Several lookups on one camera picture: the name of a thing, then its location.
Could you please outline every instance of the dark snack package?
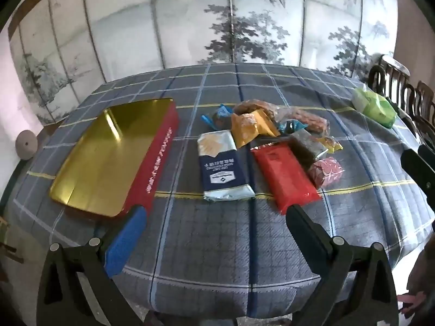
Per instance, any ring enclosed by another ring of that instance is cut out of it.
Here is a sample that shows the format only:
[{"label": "dark snack package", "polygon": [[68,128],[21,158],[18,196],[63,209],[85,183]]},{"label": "dark snack package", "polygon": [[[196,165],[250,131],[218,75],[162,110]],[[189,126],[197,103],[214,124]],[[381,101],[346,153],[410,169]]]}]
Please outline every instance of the dark snack package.
[{"label": "dark snack package", "polygon": [[340,164],[334,158],[328,157],[314,163],[308,170],[308,175],[316,187],[320,188],[339,180],[343,172]]},{"label": "dark snack package", "polygon": [[305,129],[292,133],[288,145],[305,170],[328,153],[328,149]]},{"label": "dark snack package", "polygon": [[316,188],[286,143],[268,144],[251,149],[284,215],[291,205],[306,205],[320,199]]}]

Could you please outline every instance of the yellow snack package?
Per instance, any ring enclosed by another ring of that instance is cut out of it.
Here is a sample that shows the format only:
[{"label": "yellow snack package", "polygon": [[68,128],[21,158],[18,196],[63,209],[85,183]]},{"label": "yellow snack package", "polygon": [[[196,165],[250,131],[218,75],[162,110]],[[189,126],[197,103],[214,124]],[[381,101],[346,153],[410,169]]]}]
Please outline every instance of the yellow snack package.
[{"label": "yellow snack package", "polygon": [[249,114],[231,114],[231,133],[237,148],[251,142],[258,135],[271,137],[280,135],[278,129],[261,109]]},{"label": "yellow snack package", "polygon": [[334,153],[335,151],[343,149],[343,146],[339,144],[332,136],[321,137],[317,139],[317,141],[328,149],[328,153]]}]

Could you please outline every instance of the wooden chair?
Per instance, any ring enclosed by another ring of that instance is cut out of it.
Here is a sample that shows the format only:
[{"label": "wooden chair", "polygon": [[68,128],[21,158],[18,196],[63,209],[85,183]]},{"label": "wooden chair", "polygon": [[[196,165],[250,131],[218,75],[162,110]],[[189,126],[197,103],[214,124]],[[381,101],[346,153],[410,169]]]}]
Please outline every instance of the wooden chair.
[{"label": "wooden chair", "polygon": [[407,96],[405,96],[406,86],[409,84],[409,70],[391,56],[382,55],[379,59],[379,65],[386,72],[384,94],[404,112],[408,113],[406,108]]},{"label": "wooden chair", "polygon": [[410,90],[408,99],[409,116],[417,128],[420,138],[423,139],[428,147],[435,151],[435,126],[422,116],[423,95],[421,93],[420,82],[418,84],[420,89],[419,87],[414,89],[413,86],[408,86],[408,89]]},{"label": "wooden chair", "polygon": [[414,91],[414,93],[415,93],[415,90],[410,84],[408,84],[408,79],[404,79],[403,77],[400,76],[400,79],[404,80],[403,81],[404,83],[400,86],[401,96],[399,98],[397,98],[400,100],[400,104],[393,102],[391,100],[391,97],[390,97],[390,95],[392,94],[392,87],[391,87],[391,84],[389,85],[389,87],[386,87],[387,86],[386,76],[387,76],[387,73],[382,66],[373,65],[373,67],[370,69],[370,72],[368,74],[367,86],[369,86],[369,88],[372,91],[384,96],[389,101],[389,103],[391,104],[393,109],[396,111],[397,115],[401,118],[401,120],[408,127],[408,129],[412,132],[412,134],[414,136],[416,136],[417,129],[415,128],[415,125],[412,122],[413,119],[410,115],[408,115],[405,112],[405,109],[406,109],[405,92],[408,94],[408,93]]},{"label": "wooden chair", "polygon": [[421,116],[435,126],[435,104],[434,104],[434,92],[432,89],[422,81],[417,84],[417,90],[419,91],[421,101]]}]

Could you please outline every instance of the blue plaid tablecloth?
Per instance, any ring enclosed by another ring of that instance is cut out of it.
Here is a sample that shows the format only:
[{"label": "blue plaid tablecloth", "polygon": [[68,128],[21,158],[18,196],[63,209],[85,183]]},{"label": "blue plaid tablecloth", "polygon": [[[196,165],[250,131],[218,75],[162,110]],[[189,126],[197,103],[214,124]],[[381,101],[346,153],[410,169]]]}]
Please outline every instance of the blue plaid tablecloth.
[{"label": "blue plaid tablecloth", "polygon": [[[300,309],[319,277],[307,266],[249,146],[238,151],[255,199],[209,203],[202,198],[197,137],[210,129],[200,117],[220,104],[261,99],[326,118],[344,147],[334,153],[345,172],[304,210],[332,236],[350,244],[386,247],[391,266],[423,242],[432,210],[402,170],[404,149],[418,143],[401,120],[388,130],[352,108],[361,84],[306,68],[212,64],[166,69],[103,84],[37,153],[6,212],[43,247],[85,244],[102,236],[104,221],[90,220],[52,201],[48,190],[69,151],[103,109],[171,97],[180,127],[142,235],[123,273],[114,278],[128,299],[181,316],[267,318]],[[343,288],[343,295],[349,290]]]}]

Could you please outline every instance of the blue and white snack package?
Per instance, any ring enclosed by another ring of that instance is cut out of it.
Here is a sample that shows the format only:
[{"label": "blue and white snack package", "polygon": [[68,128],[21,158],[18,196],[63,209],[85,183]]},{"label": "blue and white snack package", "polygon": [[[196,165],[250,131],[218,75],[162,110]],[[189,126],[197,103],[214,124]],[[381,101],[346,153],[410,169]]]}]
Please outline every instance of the blue and white snack package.
[{"label": "blue and white snack package", "polygon": [[255,196],[239,164],[231,131],[203,133],[198,138],[198,153],[206,200],[232,201]]}]

